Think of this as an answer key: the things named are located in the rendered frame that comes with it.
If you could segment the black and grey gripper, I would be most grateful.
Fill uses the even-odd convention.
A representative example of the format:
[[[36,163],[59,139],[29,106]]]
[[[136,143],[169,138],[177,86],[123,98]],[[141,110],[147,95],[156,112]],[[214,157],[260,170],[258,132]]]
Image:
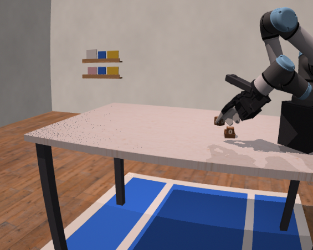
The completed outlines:
[[[262,110],[261,108],[271,101],[269,95],[260,93],[254,85],[255,79],[250,83],[252,90],[250,93],[242,91],[228,102],[219,114],[216,124],[223,119],[229,126],[241,121],[253,119]]]

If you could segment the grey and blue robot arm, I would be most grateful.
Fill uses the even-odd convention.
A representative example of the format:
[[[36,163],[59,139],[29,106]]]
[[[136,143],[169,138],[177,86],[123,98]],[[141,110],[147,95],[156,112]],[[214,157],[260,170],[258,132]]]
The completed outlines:
[[[295,12],[277,8],[263,14],[260,32],[268,53],[270,66],[254,81],[257,90],[267,96],[273,89],[292,95],[296,104],[313,106],[313,37],[297,21]],[[283,55],[279,36],[299,50],[298,73],[294,63]],[[250,82],[235,74],[226,75],[225,81],[250,93]]]

